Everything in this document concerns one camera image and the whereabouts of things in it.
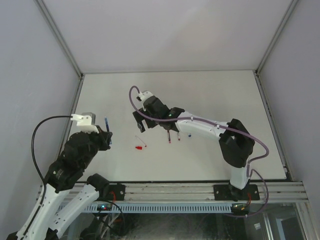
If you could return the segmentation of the white pen blue print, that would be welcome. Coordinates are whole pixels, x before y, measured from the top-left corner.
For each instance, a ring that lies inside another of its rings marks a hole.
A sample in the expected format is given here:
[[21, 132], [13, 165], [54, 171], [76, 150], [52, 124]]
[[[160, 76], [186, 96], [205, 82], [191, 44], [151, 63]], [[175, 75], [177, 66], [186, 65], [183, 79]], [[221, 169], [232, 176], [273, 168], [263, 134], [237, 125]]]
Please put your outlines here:
[[[106, 116], [104, 117], [104, 122], [105, 122], [105, 127], [106, 127], [107, 132], [110, 132], [109, 122], [108, 122], [108, 118]], [[109, 139], [109, 145], [111, 145], [111, 144], [112, 144], [112, 136]]]

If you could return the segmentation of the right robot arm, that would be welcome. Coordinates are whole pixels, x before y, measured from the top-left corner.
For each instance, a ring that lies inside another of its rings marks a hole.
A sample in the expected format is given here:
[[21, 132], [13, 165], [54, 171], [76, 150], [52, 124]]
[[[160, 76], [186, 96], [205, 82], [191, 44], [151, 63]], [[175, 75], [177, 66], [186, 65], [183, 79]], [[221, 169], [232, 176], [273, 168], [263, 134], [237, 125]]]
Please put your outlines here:
[[137, 100], [142, 103], [142, 108], [134, 111], [133, 116], [141, 132], [160, 126], [168, 132], [194, 134], [217, 142], [222, 158], [231, 170], [228, 184], [230, 197], [238, 201], [249, 196], [247, 165], [255, 141], [249, 137], [241, 121], [213, 121], [194, 116], [179, 107], [168, 108], [149, 91], [139, 93]]

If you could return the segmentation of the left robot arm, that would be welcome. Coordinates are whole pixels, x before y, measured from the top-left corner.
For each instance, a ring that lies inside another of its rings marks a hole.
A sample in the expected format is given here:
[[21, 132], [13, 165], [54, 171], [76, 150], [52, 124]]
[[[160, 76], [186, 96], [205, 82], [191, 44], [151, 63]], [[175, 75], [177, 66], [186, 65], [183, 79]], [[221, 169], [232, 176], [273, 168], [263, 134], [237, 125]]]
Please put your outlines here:
[[72, 134], [57, 160], [49, 166], [43, 190], [27, 221], [7, 239], [58, 240], [85, 207], [99, 198], [105, 198], [109, 194], [110, 183], [95, 173], [87, 179], [76, 197], [59, 210], [96, 154], [111, 148], [112, 135], [112, 132], [104, 131], [99, 126], [93, 132]]

